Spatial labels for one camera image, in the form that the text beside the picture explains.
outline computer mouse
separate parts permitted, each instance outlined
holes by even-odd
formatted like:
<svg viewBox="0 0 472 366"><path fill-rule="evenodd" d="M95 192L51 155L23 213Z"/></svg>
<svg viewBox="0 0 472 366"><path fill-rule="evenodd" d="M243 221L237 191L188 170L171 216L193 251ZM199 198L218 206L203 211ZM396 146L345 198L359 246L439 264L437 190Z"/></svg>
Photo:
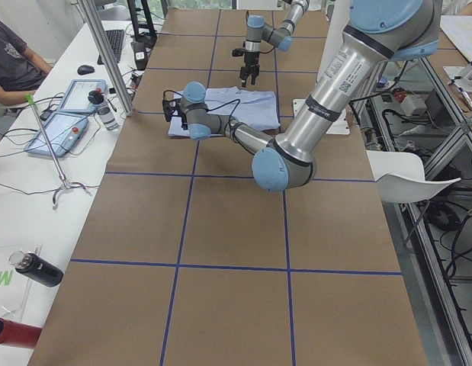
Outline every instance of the computer mouse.
<svg viewBox="0 0 472 366"><path fill-rule="evenodd" d="M90 65L81 65L76 72L78 75L91 74L92 72L95 72L95 68Z"/></svg>

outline white desk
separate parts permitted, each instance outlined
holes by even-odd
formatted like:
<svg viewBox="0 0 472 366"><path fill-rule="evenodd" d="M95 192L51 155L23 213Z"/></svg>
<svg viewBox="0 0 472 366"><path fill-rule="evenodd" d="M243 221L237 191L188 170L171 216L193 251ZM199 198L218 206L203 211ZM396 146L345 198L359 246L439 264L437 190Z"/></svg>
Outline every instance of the white desk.
<svg viewBox="0 0 472 366"><path fill-rule="evenodd" d="M128 24L126 21L107 21L104 22L104 28L125 29ZM34 99L39 100L64 92L72 79L105 79L108 87L111 87L105 67L96 63L97 57L98 51L90 30L84 25L41 85ZM94 66L95 73L78 75L76 70L82 64ZM130 38L127 35L119 68L121 74L135 69ZM127 81L129 77L130 73L125 75L124 79ZM125 116L117 98L113 103L117 107L116 119L121 127ZM37 122L30 108L19 116L11 128L21 127L37 129ZM80 151L96 130L97 123L90 117L85 135L72 151ZM61 158L59 161L66 177L70 181L80 181L85 185L99 185L119 132L120 128L110 132L102 127L90 147L80 156L66 154ZM31 135L12 138L16 142L25 142ZM7 139L0 142L0 156L22 149L23 146L13 145ZM52 159L31 156L25 152L0 158L0 183L28 192L55 189L61 185ZM0 187L0 246L41 243L41 257L65 270L96 193L95 188L89 191L91 195L81 189L61 194L59 206L57 210L53 210L52 193L27 196ZM21 322L42 327L57 288L48 288L32 282ZM0 345L0 365L26 365L31 354L32 350Z"/></svg>

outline robotic arm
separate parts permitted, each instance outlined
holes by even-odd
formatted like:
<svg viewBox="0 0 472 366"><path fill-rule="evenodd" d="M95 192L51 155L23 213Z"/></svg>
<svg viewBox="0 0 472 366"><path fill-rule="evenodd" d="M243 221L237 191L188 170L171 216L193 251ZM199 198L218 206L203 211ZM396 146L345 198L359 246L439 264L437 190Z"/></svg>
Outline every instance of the robotic arm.
<svg viewBox="0 0 472 366"><path fill-rule="evenodd" d="M352 0L340 50L308 95L306 107L277 136L259 132L232 116L208 114L205 87L198 82L186 86L173 108L185 119L192 139L221 133L254 154L252 172L263 189L300 187L316 174L313 150L317 143L371 70L384 61L435 52L440 14L434 0Z"/></svg>
<svg viewBox="0 0 472 366"><path fill-rule="evenodd" d="M293 42L291 35L295 31L298 21L307 12L310 0L283 1L290 4L291 7L279 28L273 28L266 24L265 19L260 15L248 16L246 41L243 48L233 50L234 57L244 56L244 66L241 67L239 72L243 88L246 87L248 77L251 76L251 85L254 85L256 78L259 76L261 41L264 40L279 50L287 51Z"/></svg>

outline red cylinder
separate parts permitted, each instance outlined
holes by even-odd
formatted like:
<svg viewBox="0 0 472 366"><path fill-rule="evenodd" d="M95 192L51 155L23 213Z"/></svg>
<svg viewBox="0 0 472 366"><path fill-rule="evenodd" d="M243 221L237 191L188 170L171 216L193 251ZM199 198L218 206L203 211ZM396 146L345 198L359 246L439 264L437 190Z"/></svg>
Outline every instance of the red cylinder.
<svg viewBox="0 0 472 366"><path fill-rule="evenodd" d="M0 345L34 348L42 329L0 318Z"/></svg>

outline folded towel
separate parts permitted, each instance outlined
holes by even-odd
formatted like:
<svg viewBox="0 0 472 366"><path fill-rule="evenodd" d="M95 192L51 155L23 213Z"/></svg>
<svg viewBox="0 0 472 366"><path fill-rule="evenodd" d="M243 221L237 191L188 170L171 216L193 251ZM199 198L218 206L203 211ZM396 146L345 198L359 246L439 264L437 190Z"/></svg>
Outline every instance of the folded towel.
<svg viewBox="0 0 472 366"><path fill-rule="evenodd" d="M232 88L209 88L205 96L205 103L209 109L214 109L234 99L241 101L233 113L233 116L240 122L260 131L273 130L280 127L276 114L276 97L272 91L239 90L236 86ZM236 102L233 102L208 113L229 115L236 104ZM190 136L187 130L181 128L181 119L179 117L172 118L168 135Z"/></svg>

